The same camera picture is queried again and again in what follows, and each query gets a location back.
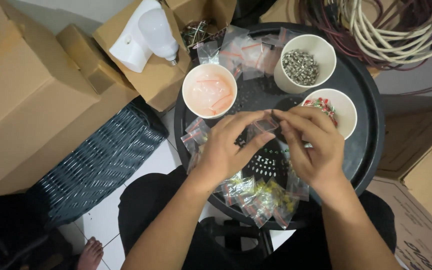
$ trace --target dark gray basket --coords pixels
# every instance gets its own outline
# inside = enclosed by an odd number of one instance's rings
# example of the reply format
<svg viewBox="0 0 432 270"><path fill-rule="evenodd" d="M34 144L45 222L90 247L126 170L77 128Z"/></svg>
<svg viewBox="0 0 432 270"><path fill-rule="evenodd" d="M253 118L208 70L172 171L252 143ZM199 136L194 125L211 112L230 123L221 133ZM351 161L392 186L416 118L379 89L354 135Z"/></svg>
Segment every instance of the dark gray basket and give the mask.
<svg viewBox="0 0 432 270"><path fill-rule="evenodd" d="M26 197L45 228L68 224L120 187L168 137L136 98L32 186Z"/></svg>

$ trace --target black round tray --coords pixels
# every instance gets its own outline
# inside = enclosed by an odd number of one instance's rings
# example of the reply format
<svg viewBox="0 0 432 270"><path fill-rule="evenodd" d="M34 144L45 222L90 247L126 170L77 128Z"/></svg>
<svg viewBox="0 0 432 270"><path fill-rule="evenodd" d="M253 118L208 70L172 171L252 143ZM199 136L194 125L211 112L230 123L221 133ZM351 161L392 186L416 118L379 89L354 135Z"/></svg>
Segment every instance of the black round tray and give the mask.
<svg viewBox="0 0 432 270"><path fill-rule="evenodd" d="M248 27L249 34L254 38L267 34L279 34L280 27L287 28L300 34L313 34L324 37L319 30L301 24L286 22L268 22ZM309 89L302 94L287 94L280 90L273 77L256 78L243 81L241 76L237 81L237 98L233 107L227 114L235 114L239 111L257 111L265 109L280 109L287 111L291 107L302 102L303 99L317 89L337 89L351 98L356 106L357 125L353 134L345 141L345 155L343 171L351 181L359 196L368 187L375 175L376 167L381 157L384 139L384 114L381 107L378 88L366 67L357 59L336 53L336 69L325 83ZM177 152L181 162L187 168L190 154L179 139L185 132L184 129L195 120L193 114L184 104L181 91L177 97L174 115L174 132L176 137ZM210 127L214 126L221 118L205 120ZM244 131L237 143L244 145L246 131ZM276 180L282 187L286 187L288 154L284 152L287 145L284 139L276 131L276 139L270 141L259 150L243 169L245 177L255 175L256 180L261 177L267 181L276 175ZM320 198L310 190L309 202L301 201L296 214L293 216L288 230L305 227L315 215L319 215L321 207ZM245 224L254 225L249 217L245 217L237 205L226 206L220 193L213 193L209 202L229 217ZM281 230L274 218L271 218L264 228Z"/></svg>

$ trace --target led bulb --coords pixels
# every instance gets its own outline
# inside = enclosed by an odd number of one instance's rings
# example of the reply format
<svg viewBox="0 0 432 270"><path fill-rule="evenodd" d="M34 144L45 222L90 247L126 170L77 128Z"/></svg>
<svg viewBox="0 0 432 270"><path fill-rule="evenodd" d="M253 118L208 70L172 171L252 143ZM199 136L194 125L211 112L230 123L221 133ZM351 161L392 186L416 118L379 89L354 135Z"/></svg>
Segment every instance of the led bulb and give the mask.
<svg viewBox="0 0 432 270"><path fill-rule="evenodd" d="M170 24L162 9L147 11L138 22L139 30L149 49L159 57L176 65L179 45L171 34Z"/></svg>

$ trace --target forearm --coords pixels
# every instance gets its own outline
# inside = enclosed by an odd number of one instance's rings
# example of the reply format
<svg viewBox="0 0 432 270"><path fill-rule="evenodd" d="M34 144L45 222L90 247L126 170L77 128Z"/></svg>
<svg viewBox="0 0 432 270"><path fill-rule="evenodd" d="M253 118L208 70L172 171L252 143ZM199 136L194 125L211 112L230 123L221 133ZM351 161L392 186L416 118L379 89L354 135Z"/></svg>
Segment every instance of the forearm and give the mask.
<svg viewBox="0 0 432 270"><path fill-rule="evenodd" d="M202 177L197 171L188 176L134 244L122 270L181 269L201 211L212 192L211 187L200 185Z"/></svg>
<svg viewBox="0 0 432 270"><path fill-rule="evenodd" d="M400 269L347 179L333 181L320 196L333 269Z"/></svg>

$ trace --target bare foot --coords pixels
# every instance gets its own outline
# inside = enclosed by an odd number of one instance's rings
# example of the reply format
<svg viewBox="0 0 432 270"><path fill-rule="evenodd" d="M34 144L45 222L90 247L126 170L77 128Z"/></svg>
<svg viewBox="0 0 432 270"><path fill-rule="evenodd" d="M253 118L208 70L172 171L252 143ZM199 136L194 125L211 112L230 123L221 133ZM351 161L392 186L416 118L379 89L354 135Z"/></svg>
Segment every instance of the bare foot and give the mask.
<svg viewBox="0 0 432 270"><path fill-rule="evenodd" d="M103 258L103 244L96 238L89 238L79 256L78 270L96 270Z"/></svg>

